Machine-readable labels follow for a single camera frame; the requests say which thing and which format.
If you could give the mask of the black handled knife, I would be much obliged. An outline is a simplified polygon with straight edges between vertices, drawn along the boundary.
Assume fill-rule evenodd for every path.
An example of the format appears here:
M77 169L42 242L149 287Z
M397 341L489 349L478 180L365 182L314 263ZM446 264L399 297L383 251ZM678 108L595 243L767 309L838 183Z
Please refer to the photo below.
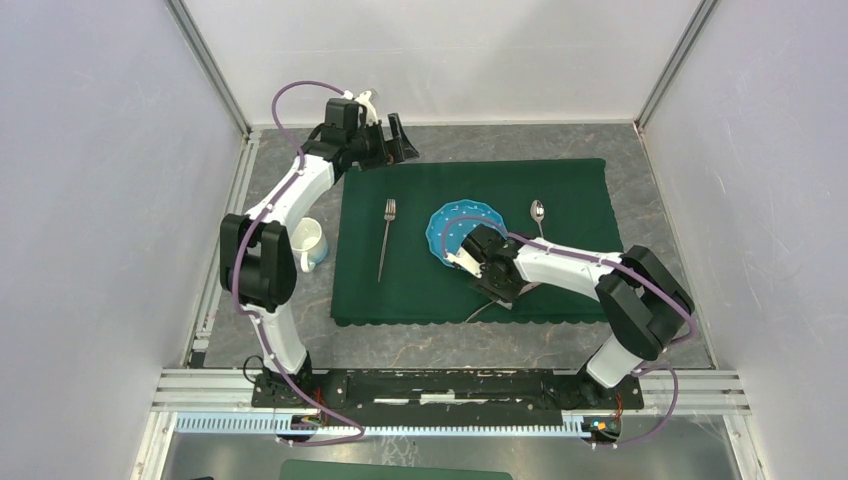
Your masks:
M524 294L526 294L526 293L528 293L528 292L530 292L530 291L532 291L532 290L536 289L536 288L537 288L537 287L539 287L539 286L540 286L540 283L538 283L538 282L529 283L529 284L527 284L527 285L523 286L523 287L520 289L520 291L518 292L518 294L516 295L516 297L514 298L514 300L517 300L519 297L521 297L521 296L523 296ZM476 317L478 317L478 316L479 316L482 312L486 311L487 309L489 309L490 307L492 307L492 306L494 306L494 305L498 305L498 306L500 306L500 307L502 307L502 308L504 308L504 309L506 309L506 310L510 311L510 310L512 310L512 309L513 309L514 303L513 303L513 302L504 302L504 301L502 301L502 300L491 300L491 301L489 301L488 303L486 303L486 304L484 304L483 306L481 306L480 308L478 308L477 310L475 310L474 312L472 312L472 313L471 313L471 314L470 314L470 315L469 315L469 316L468 316L468 317L464 320L464 323L469 323L469 322L471 322L471 321L472 321L472 320L474 320Z

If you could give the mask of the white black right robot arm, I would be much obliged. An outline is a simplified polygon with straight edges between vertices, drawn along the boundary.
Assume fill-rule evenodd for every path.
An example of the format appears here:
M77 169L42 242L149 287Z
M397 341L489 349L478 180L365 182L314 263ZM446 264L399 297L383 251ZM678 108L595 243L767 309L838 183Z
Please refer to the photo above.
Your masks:
M469 273L475 289L495 302L511 304L530 285L540 284L601 306L611 335L576 375L575 394L591 408L606 406L625 378L697 332L690 295L644 246L590 252L479 225L443 257Z

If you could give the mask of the white blue mug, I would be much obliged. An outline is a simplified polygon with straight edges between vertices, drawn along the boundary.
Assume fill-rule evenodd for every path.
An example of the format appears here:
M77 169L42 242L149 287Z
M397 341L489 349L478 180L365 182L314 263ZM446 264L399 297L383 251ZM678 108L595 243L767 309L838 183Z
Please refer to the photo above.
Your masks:
M321 224L308 217L302 218L294 228L290 245L296 265L303 273L313 272L329 252Z

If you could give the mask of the blue polka dot plate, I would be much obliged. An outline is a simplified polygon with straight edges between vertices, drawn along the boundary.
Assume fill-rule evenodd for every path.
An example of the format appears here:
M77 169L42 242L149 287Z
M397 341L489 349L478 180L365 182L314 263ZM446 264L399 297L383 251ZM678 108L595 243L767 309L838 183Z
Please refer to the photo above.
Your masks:
M487 203L470 199L448 202L430 217L425 229L429 251L442 264L453 268L448 255L456 256L465 238L480 224L507 236L503 217Z

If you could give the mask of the dark green cloth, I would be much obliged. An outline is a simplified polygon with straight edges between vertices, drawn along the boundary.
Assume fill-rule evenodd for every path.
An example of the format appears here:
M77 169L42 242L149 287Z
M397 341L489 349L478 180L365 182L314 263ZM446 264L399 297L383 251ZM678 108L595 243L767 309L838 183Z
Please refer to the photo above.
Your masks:
M430 253L425 229L448 202L487 203L509 231L539 236L533 200L545 207L544 238L596 252L623 245L599 158L494 162L406 163L343 179L331 315L340 326L463 322L487 303L471 276ZM386 200L397 203L382 281L377 281ZM580 294L542 285L508 311L492 306L475 318L498 323L595 323L600 305Z

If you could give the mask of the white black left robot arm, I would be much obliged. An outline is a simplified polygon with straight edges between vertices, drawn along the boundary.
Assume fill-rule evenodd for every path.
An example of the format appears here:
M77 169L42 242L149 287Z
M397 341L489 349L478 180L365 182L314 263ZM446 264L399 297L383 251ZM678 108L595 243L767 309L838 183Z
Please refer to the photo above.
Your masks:
M294 325L289 305L300 270L291 237L309 208L351 168L380 168L416 159L398 114L388 116L388 132L378 117L374 92L350 92L328 100L324 120L296 150L289 171L244 214L228 214L220 224L222 288L238 314L247 316L262 349L263 374L277 382L275 392L290 407L306 405L314 394L309 354Z

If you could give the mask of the silver spoon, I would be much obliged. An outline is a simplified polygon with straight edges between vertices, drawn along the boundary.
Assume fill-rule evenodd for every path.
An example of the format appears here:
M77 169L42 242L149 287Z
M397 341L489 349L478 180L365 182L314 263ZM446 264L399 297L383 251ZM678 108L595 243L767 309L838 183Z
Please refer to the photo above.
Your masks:
M545 207L540 200L533 200L530 207L530 214L533 221L536 223L539 236L544 236L543 221L545 218Z

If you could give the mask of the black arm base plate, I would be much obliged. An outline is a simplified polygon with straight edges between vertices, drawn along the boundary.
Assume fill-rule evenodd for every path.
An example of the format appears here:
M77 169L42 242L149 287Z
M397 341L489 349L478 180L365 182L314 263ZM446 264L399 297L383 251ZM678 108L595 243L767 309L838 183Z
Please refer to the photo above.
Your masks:
M597 385L583 373L552 369L329 369L297 375L292 389L277 373L254 381L254 408L331 410L332 427L541 427L564 412L638 410L638 379Z

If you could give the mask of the silver fork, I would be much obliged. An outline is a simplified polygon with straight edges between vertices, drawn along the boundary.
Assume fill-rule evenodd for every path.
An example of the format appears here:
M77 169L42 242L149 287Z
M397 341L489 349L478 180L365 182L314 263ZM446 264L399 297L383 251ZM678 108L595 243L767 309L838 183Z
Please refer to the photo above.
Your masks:
M385 210L384 210L385 227L384 227L384 233L383 233L381 251L380 251L380 258L379 258L379 264L378 264L378 276L377 276L378 282L382 281L382 274L383 274L383 269L384 269L384 265L385 265L385 256L386 256L390 226L391 226L391 223L396 219L396 215L397 215L396 200L394 198L389 198L389 199L386 200Z

